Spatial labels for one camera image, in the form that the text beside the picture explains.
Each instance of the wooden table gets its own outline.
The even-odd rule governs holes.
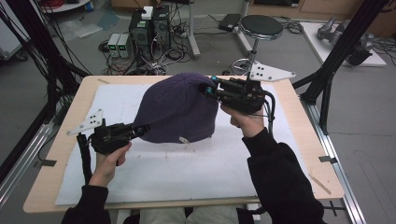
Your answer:
[[[104,84],[151,84],[167,78],[166,76],[143,77],[85,77],[71,104],[52,147],[48,160],[57,161],[54,167],[42,167],[26,199],[23,210],[26,213],[47,213],[65,211],[68,205],[56,205],[55,201],[62,185],[64,169],[76,138],[66,136],[68,130],[78,126],[87,116],[99,85]],[[301,151],[305,166],[312,177],[311,184],[317,199],[339,199],[344,196],[343,188],[329,162],[321,162],[318,157],[325,156],[322,145],[310,123],[300,100],[289,80],[274,82],[277,97],[282,104],[289,122],[291,132]],[[129,209],[162,206],[196,206],[209,204],[258,203],[255,199],[218,199],[188,202],[155,202],[155,203],[112,203],[107,209]]]

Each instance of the black sweatshirt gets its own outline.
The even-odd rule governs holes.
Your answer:
[[[315,199],[291,148],[278,144],[266,129],[242,140],[251,155],[247,163],[253,185],[273,224],[324,223],[323,206]],[[104,209],[107,194],[107,188],[82,187],[77,206],[66,211],[62,223],[111,223]]]

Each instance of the purple fabric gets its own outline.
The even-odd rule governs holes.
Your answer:
[[[201,83],[215,86],[201,74],[181,73],[148,88],[134,119],[135,127],[150,127],[141,138],[151,143],[181,143],[179,137],[189,142],[210,137],[219,104],[199,91]]]

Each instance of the stool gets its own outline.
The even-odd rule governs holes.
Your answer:
[[[259,40],[275,40],[278,39],[283,32],[283,27],[277,20],[262,16],[262,15],[251,15],[243,17],[239,23],[240,31],[252,38],[254,38],[253,49],[249,54],[248,59],[240,59],[233,63],[232,70],[242,70],[245,75],[250,71],[252,65],[255,63],[256,49],[259,45]]]

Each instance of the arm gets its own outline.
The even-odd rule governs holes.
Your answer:
[[[251,179],[262,206],[273,223],[323,223],[323,206],[312,192],[291,148],[278,144],[264,127],[262,110],[247,116],[226,106],[231,124],[241,128],[250,152],[247,159]]]
[[[125,153],[131,143],[108,156],[96,154],[96,169],[89,185],[82,187],[81,198],[74,208],[64,214],[63,224],[111,223],[110,215],[105,210],[108,183],[113,179],[116,166],[125,163]]]

